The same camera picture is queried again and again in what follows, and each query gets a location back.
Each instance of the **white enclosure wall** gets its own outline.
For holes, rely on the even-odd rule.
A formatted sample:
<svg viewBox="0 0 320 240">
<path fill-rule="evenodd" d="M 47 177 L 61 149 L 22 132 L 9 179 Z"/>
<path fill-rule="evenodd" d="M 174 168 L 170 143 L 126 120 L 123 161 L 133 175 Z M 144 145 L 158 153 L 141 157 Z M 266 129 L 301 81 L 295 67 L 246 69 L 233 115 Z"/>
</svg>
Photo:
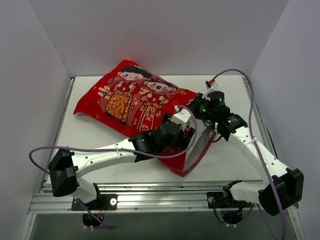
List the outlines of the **white enclosure wall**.
<svg viewBox="0 0 320 240">
<path fill-rule="evenodd" d="M 320 1 L 290 0 L 251 77 L 279 159 L 305 176 L 299 215 L 319 239 Z"/>
<path fill-rule="evenodd" d="M 43 177 L 28 152 L 54 142 L 70 83 L 27 0 L 0 1 L 0 74 L 0 239 L 15 240 Z"/>
<path fill-rule="evenodd" d="M 29 0 L 71 76 L 250 72 L 288 0 Z"/>
</svg>

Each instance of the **cartoon character print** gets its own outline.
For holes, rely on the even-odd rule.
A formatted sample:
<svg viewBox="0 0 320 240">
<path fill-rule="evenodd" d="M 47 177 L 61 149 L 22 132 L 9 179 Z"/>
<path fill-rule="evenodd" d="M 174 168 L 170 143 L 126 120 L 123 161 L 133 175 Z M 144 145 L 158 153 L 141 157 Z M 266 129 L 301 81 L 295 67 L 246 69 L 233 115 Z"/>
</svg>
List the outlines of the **cartoon character print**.
<svg viewBox="0 0 320 240">
<path fill-rule="evenodd" d="M 139 132 L 155 130 L 161 122 L 162 108 L 170 100 L 164 93 L 175 92 L 177 87 L 172 83 L 151 78 L 143 83 L 151 92 L 146 92 L 140 98 L 141 107 L 134 115 L 132 126 Z"/>
<path fill-rule="evenodd" d="M 136 66 L 126 66 L 117 75 L 114 78 L 115 84 L 110 89 L 100 87 L 102 92 L 98 94 L 103 98 L 109 97 L 105 107 L 106 115 L 119 119 L 119 122 L 125 125 L 133 96 L 140 91 L 137 81 L 150 78 L 151 74 Z"/>
</svg>

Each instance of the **white cable tie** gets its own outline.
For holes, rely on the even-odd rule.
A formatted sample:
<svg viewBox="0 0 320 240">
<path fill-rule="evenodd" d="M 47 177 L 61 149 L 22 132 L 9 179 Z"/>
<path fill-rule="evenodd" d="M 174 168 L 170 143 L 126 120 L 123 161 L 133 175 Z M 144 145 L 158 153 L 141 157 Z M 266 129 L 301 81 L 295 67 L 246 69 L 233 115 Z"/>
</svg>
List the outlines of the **white cable tie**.
<svg viewBox="0 0 320 240">
<path fill-rule="evenodd" d="M 252 144 L 253 142 L 257 142 L 257 141 L 258 141 L 258 138 L 256 138 L 255 136 L 253 136 L 253 138 L 246 143 L 246 146 L 247 146 L 248 144 Z"/>
<path fill-rule="evenodd" d="M 218 123 L 217 122 L 214 123 L 214 131 L 216 133 L 218 132 Z"/>
<path fill-rule="evenodd" d="M 117 147 L 117 144 L 115 144 L 114 147 L 116 149 L 117 159 L 119 159 L 120 158 L 120 154 L 119 154 L 119 149 Z"/>
</svg>

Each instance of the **red pillow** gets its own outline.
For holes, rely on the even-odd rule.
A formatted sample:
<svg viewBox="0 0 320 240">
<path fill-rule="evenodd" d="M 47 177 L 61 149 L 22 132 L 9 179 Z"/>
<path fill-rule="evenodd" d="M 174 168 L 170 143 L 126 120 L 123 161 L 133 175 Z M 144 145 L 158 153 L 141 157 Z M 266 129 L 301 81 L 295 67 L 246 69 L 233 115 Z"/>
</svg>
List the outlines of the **red pillow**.
<svg viewBox="0 0 320 240">
<path fill-rule="evenodd" d="M 132 137 L 156 130 L 165 113 L 173 115 L 176 105 L 186 106 L 196 95 L 126 59 L 79 100 L 73 114 L 87 114 L 125 136 Z M 167 151 L 163 155 L 168 156 L 170 153 Z M 182 176 L 185 160 L 186 155 L 182 155 L 162 162 Z"/>
</svg>

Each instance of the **screw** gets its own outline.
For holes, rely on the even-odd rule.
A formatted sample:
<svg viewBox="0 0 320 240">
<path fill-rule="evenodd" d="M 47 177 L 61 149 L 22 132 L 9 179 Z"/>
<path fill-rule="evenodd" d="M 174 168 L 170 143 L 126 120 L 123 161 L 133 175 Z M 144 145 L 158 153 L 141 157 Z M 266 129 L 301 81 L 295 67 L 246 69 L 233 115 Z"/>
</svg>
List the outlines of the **screw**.
<svg viewBox="0 0 320 240">
<path fill-rule="evenodd" d="M 214 202 L 214 197 L 213 196 L 210 196 L 208 197 L 208 203 L 212 204 Z"/>
<path fill-rule="evenodd" d="M 117 199 L 111 198 L 110 204 L 111 204 L 111 206 L 115 206 L 117 204 Z"/>
</svg>

